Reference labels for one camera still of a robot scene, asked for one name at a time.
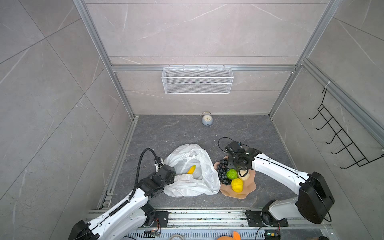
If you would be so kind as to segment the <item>beige fake fruit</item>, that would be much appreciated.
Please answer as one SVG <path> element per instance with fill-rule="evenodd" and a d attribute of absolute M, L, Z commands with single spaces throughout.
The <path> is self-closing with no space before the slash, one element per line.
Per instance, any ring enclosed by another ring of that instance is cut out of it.
<path fill-rule="evenodd" d="M 239 170 L 238 171 L 238 178 L 242 180 L 243 182 L 248 180 L 250 178 L 251 174 L 249 173 L 249 170 Z"/>

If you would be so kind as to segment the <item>green fake fruit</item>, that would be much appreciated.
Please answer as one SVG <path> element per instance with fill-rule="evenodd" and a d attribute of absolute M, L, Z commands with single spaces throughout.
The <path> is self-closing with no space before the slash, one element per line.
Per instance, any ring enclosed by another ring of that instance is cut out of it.
<path fill-rule="evenodd" d="M 230 180 L 237 179 L 237 178 L 238 178 L 238 171 L 235 170 L 235 169 L 230 169 L 230 170 L 228 170 L 228 172 L 226 173 L 226 176 L 227 176 L 227 178 L 230 179 Z"/>

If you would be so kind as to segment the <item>dark purple fake grapes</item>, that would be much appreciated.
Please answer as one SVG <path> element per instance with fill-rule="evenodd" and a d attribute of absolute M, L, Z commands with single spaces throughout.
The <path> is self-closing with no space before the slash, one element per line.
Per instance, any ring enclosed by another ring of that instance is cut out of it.
<path fill-rule="evenodd" d="M 227 177 L 227 173 L 230 170 L 228 167 L 228 160 L 222 159 L 218 163 L 219 164 L 217 165 L 217 172 L 218 172 L 219 180 L 221 184 L 229 186 L 232 180 Z"/>

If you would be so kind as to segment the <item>yellow fake fruit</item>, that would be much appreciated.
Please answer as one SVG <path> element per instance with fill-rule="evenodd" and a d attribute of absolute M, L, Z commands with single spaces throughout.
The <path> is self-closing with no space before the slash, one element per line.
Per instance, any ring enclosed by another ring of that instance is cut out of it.
<path fill-rule="evenodd" d="M 244 189 L 244 182 L 239 178 L 232 180 L 231 182 L 232 190 L 236 193 L 241 193 Z"/>

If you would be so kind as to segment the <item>white plastic bag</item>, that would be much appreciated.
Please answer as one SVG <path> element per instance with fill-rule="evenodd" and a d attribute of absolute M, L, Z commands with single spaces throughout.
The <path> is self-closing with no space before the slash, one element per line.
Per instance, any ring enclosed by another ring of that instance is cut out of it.
<path fill-rule="evenodd" d="M 197 144 L 185 144 L 177 147 L 164 160 L 164 164 L 175 168 L 174 183 L 165 186 L 164 193 L 173 198 L 215 195 L 221 184 L 217 171 L 206 150 Z M 192 175 L 188 170 L 196 165 Z"/>

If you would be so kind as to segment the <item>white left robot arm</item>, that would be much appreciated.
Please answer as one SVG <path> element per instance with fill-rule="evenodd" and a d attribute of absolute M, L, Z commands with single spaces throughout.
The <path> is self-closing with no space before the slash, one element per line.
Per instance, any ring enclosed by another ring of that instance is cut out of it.
<path fill-rule="evenodd" d="M 155 219 L 155 209 L 149 201 L 162 193 L 165 186 L 175 179 L 175 169 L 162 165 L 158 172 L 141 179 L 137 187 L 116 206 L 86 223 L 76 223 L 69 240 L 120 240 L 128 232 L 150 226 Z"/>

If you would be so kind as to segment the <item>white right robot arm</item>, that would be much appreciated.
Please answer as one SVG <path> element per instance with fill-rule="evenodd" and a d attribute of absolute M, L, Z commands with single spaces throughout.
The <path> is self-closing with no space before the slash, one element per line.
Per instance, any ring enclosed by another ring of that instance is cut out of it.
<path fill-rule="evenodd" d="M 325 178 L 317 173 L 301 172 L 283 165 L 255 148 L 245 150 L 240 142 L 232 141 L 225 149 L 229 167 L 235 170 L 265 174 L 283 184 L 297 196 L 291 199 L 269 201 L 260 215 L 264 225 L 272 226 L 288 218 L 303 217 L 313 224 L 331 222 L 329 210 L 335 199 Z"/>

